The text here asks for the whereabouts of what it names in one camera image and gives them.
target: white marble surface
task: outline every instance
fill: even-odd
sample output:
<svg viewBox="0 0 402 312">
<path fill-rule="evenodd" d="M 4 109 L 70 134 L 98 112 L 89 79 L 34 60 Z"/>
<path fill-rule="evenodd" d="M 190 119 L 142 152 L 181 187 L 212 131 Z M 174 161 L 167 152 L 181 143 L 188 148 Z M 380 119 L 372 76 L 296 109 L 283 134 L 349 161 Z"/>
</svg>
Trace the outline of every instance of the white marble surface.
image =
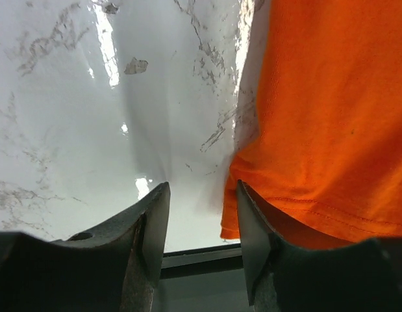
<svg viewBox="0 0 402 312">
<path fill-rule="evenodd" d="M 66 239 L 168 180 L 166 252 L 228 243 L 269 5 L 0 0 L 0 229 Z"/>
</svg>

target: stitching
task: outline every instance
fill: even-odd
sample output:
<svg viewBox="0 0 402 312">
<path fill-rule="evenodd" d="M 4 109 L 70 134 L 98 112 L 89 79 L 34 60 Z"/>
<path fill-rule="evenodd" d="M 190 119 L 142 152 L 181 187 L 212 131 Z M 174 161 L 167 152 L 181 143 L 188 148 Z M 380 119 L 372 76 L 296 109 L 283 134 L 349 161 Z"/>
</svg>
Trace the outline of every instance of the stitching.
<svg viewBox="0 0 402 312">
<path fill-rule="evenodd" d="M 362 218 L 360 216 L 356 216 L 354 214 L 348 213 L 346 211 L 343 211 L 343 210 L 338 209 L 336 207 L 333 207 L 331 205 L 327 205 L 326 203 L 321 203 L 321 202 L 316 201 L 316 200 L 295 200 L 293 198 L 282 198 L 282 197 L 270 197 L 270 198 L 267 198 L 266 200 L 267 201 L 269 201 L 269 200 L 285 200 L 285 201 L 289 201 L 289 202 L 299 202 L 299 203 L 300 202 L 302 202 L 302 203 L 303 202 L 305 202 L 305 203 L 318 203 L 320 205 L 324 205 L 324 206 L 326 206 L 328 208 L 331 208 L 331 209 L 337 210 L 337 211 L 339 211 L 341 213 L 344 213 L 345 215 L 352 216 L 353 218 L 357 218 L 357 219 L 360 219 L 360 220 L 363 220 L 363 221 L 372 222 L 372 223 L 379 223 L 379 224 L 390 224 L 392 226 L 402 226 L 402 224 L 398 224 L 398 223 L 392 223 L 392 222 L 387 222 L 387 221 L 376 221 L 376 220 L 370 220 L 370 219 L 367 219 L 367 218 Z"/>
<path fill-rule="evenodd" d="M 371 233 L 371 234 L 381 234 L 381 235 L 390 236 L 389 233 L 381 233 L 381 232 L 368 231 L 367 229 L 360 229 L 359 227 L 352 226 L 351 224 L 348 224 L 348 223 L 346 223 L 346 222 L 339 221 L 339 220 L 337 220 L 337 219 L 331 218 L 330 216 L 325 216 L 324 214 L 320 214 L 320 213 L 317 213 L 317 212 L 311 211 L 311 210 L 302 210 L 302 209 L 293 209 L 293 208 L 280 208 L 280 210 L 305 211 L 305 212 L 308 212 L 308 213 L 313 213 L 313 214 L 318 215 L 318 216 L 322 216 L 322 217 L 324 217 L 324 218 L 326 218 L 326 219 L 334 220 L 334 221 L 336 221 L 336 222 L 345 224 L 346 226 L 349 226 L 349 227 L 351 227 L 351 228 L 357 229 L 357 230 L 359 230 L 359 231 L 363 231 L 363 232 Z"/>
</svg>

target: orange shirt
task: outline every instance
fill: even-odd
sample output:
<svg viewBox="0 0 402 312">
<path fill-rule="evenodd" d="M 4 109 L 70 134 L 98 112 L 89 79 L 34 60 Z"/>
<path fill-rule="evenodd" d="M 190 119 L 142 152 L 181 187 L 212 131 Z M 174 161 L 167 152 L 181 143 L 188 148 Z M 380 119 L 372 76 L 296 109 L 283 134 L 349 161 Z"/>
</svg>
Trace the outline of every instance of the orange shirt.
<svg viewBox="0 0 402 312">
<path fill-rule="evenodd" d="M 223 238 L 239 237 L 238 179 L 334 237 L 402 235 L 402 0 L 273 0 L 257 112 Z"/>
</svg>

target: marble vein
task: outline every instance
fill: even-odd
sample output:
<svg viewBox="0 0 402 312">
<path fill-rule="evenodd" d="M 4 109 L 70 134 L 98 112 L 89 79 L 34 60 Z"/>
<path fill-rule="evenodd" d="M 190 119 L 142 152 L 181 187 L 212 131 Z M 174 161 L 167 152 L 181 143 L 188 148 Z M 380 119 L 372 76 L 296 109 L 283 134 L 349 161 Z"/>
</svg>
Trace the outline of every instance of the marble vein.
<svg viewBox="0 0 402 312">
<path fill-rule="evenodd" d="M 49 36 L 40 37 L 30 42 L 30 32 L 25 31 L 16 38 L 19 45 L 6 50 L 6 54 L 10 60 L 20 59 L 21 64 L 17 71 L 22 77 L 30 74 L 38 61 L 48 56 L 55 49 L 64 47 L 68 51 L 72 51 L 77 47 L 81 38 L 90 30 L 89 27 L 81 31 L 76 30 L 72 14 L 79 11 L 80 8 L 80 4 L 76 2 L 62 10 Z"/>
<path fill-rule="evenodd" d="M 202 39 L 202 32 L 207 31 L 208 27 L 201 23 L 195 14 L 196 0 L 188 0 L 188 6 L 186 8 L 181 5 L 179 0 L 173 0 L 173 2 L 183 14 L 190 17 L 191 26 L 199 40 L 198 49 L 203 54 L 203 56 L 198 56 L 194 60 L 193 75 L 200 76 L 202 80 L 211 87 L 213 93 L 215 93 L 218 89 L 218 78 L 227 71 L 222 56 L 223 51 L 220 51 L 216 46 L 214 46 L 212 40 Z"/>
<path fill-rule="evenodd" d="M 238 104 L 224 113 L 219 113 L 218 121 L 216 124 L 216 130 L 211 134 L 211 136 L 201 145 L 199 149 L 202 152 L 208 151 L 218 140 L 221 138 L 222 134 L 227 130 L 227 128 L 233 127 L 252 127 L 254 126 L 254 115 L 255 110 L 255 96 L 252 90 L 240 89 Z M 248 135 L 248 138 L 253 137 L 255 131 L 253 130 L 252 135 Z"/>
<path fill-rule="evenodd" d="M 3 169 L 6 172 L 14 164 L 29 166 L 33 174 L 23 176 L 22 172 L 20 180 L 34 187 L 22 187 L 0 176 L 0 210 L 8 214 L 8 218 L 1 221 L 2 228 L 27 226 L 53 239 L 46 230 L 50 227 L 46 222 L 46 216 L 50 213 L 49 204 L 51 201 L 69 199 L 51 190 L 53 181 L 49 167 L 58 156 L 58 148 L 50 148 L 48 144 L 48 140 L 54 140 L 51 134 L 53 130 L 49 128 L 40 143 L 33 144 L 23 132 L 18 119 L 15 95 L 12 92 L 6 107 L 0 108 L 0 172 Z"/>
</svg>

